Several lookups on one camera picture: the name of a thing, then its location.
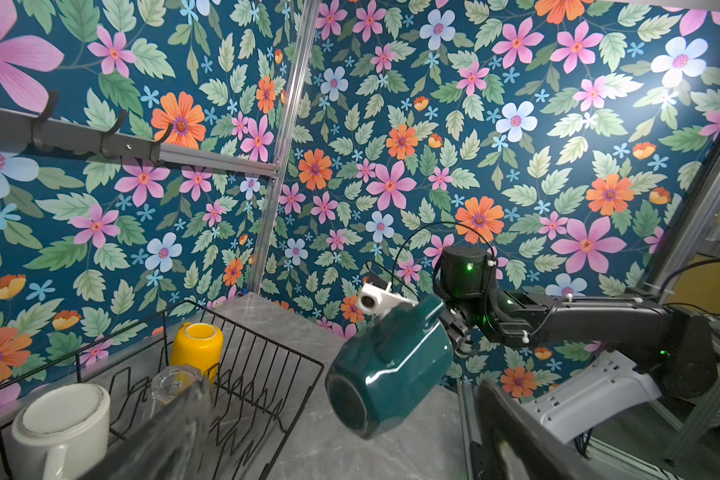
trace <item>white mug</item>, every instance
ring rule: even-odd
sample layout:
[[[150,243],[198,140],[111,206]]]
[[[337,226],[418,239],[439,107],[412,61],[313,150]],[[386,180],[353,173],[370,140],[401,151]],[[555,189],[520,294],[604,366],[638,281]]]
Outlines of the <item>white mug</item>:
[[[74,480],[106,455],[110,396],[75,383],[23,408],[11,427],[10,467],[16,480]]]

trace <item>white ceiling edge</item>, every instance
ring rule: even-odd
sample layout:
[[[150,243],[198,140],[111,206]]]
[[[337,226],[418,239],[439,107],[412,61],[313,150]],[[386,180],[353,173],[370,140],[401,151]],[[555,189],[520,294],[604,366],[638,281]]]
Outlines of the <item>white ceiling edge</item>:
[[[614,0],[618,3],[639,3],[641,5],[655,5],[660,7],[698,8],[710,12],[720,12],[720,0]]]

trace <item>gray table surface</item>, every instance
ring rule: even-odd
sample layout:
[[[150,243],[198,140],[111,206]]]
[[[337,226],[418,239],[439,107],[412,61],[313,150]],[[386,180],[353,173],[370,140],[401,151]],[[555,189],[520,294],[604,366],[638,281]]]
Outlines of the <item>gray table surface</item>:
[[[269,478],[466,478],[455,393],[436,386],[400,427],[361,440],[336,418],[323,386],[343,339],[253,293],[216,312],[326,366]]]

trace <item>cable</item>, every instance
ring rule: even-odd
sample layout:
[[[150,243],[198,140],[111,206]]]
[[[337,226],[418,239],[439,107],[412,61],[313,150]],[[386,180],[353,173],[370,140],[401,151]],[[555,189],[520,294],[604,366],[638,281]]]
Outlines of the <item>cable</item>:
[[[480,236],[480,238],[482,239],[482,241],[484,243],[488,244],[488,251],[490,252],[491,259],[494,262],[496,261],[496,254],[493,251],[494,245],[491,242],[489,242],[488,240],[486,240],[485,237],[480,232],[478,232],[477,230],[475,230],[474,228],[472,228],[469,225],[460,224],[459,222],[451,222],[451,221],[447,221],[447,220],[442,220],[439,222],[432,222],[431,224],[422,225],[419,228],[417,228],[407,239],[405,239],[405,242],[403,242],[403,245],[400,245],[398,254],[394,256],[394,264],[395,265],[398,264],[398,259],[400,258],[400,254],[403,252],[403,249],[405,248],[406,245],[408,245],[408,243],[411,241],[411,239],[414,237],[414,235],[416,235],[421,230],[423,230],[425,228],[429,228],[430,226],[434,226],[434,225],[454,225],[454,226],[458,225],[458,226],[463,226],[464,228],[466,228],[468,230],[472,230],[478,236]],[[394,286],[394,276],[392,277],[392,286]]]
[[[388,268],[385,267],[383,264],[380,264],[380,263],[377,262],[375,259],[369,260],[369,261],[365,262],[364,267],[365,267],[365,269],[368,270],[369,273],[374,274],[373,269],[371,269],[371,268],[368,267],[368,264],[370,264],[371,262],[373,262],[374,264],[380,266],[380,267],[382,268],[382,270],[384,270],[384,272],[386,272],[387,274],[389,274],[389,275],[390,275],[390,279],[391,279],[391,278],[394,278],[394,271],[388,269]],[[419,300],[419,301],[422,300],[422,298],[419,296],[419,294],[416,293],[416,290],[413,290],[409,285],[406,285],[405,283],[403,283],[403,287],[406,288],[406,289],[408,289],[409,292],[411,292],[411,293],[413,293],[414,295],[416,295],[416,300]]]
[[[665,303],[664,305],[685,305],[685,306],[692,306],[693,308],[695,308],[695,309],[697,309],[697,310],[700,310],[701,312],[704,312],[704,313],[706,313],[707,315],[720,316],[720,313],[710,312],[709,310],[703,309],[703,308],[701,308],[701,307],[698,306],[698,305],[693,305],[692,303],[671,302],[671,303]]]
[[[681,274],[682,272],[685,272],[687,270],[691,270],[692,268],[696,268],[698,266],[703,265],[710,265],[710,264],[719,264],[720,258],[710,258],[709,260],[701,260],[700,262],[694,262],[693,264],[685,265],[683,268],[679,268],[669,274],[667,278],[664,279],[664,283],[661,284],[661,288],[659,288],[659,293],[656,294],[659,298],[661,298],[662,294],[664,293],[664,290],[666,290],[666,286],[670,284],[673,278]]]

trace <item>metal bar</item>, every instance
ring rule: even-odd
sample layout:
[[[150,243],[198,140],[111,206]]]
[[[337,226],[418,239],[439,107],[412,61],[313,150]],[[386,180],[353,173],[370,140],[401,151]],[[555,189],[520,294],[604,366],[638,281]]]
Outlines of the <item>metal bar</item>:
[[[110,154],[123,157],[149,158],[152,161],[163,160],[177,164],[262,175],[269,178],[277,176],[277,169],[273,164],[176,145],[160,144],[154,140],[145,140],[123,133],[105,134],[106,132],[86,125],[52,118],[42,123],[40,132],[33,132],[33,122],[36,118],[38,117],[32,114],[0,108],[0,145],[31,145],[34,143],[34,138],[39,138],[44,145],[69,151],[100,153],[100,150],[105,150]]]
[[[646,286],[652,287],[654,292],[658,291],[659,286],[672,272],[683,268],[691,261],[710,230],[710,225],[716,221],[717,213],[720,211],[720,157],[699,188],[696,199],[689,206],[689,212],[681,214],[680,210],[677,211],[677,218],[673,219],[672,227],[676,227],[678,231],[673,242],[664,244],[663,249],[666,253],[661,252],[656,258],[661,262],[656,262],[655,267],[649,266]],[[660,302],[666,302],[678,279],[679,277],[675,277],[667,285]]]
[[[320,0],[306,0],[302,10],[302,24],[298,29],[296,51],[291,65],[291,77],[287,84],[289,91],[286,110],[280,120],[280,130],[277,134],[277,142],[275,142],[274,158],[275,166],[278,169],[277,177],[273,178],[269,182],[270,184],[267,185],[267,196],[264,199],[265,206],[259,224],[259,236],[256,238],[256,246],[253,248],[253,267],[250,280],[248,280],[248,290],[251,292],[259,293],[264,278],[264,264],[269,254],[269,242],[277,218],[278,196],[288,171],[288,151],[291,149],[293,131],[298,120],[298,103],[301,101],[304,89],[304,75],[308,70],[309,59],[312,57],[312,44],[315,41],[315,24],[319,5]]]

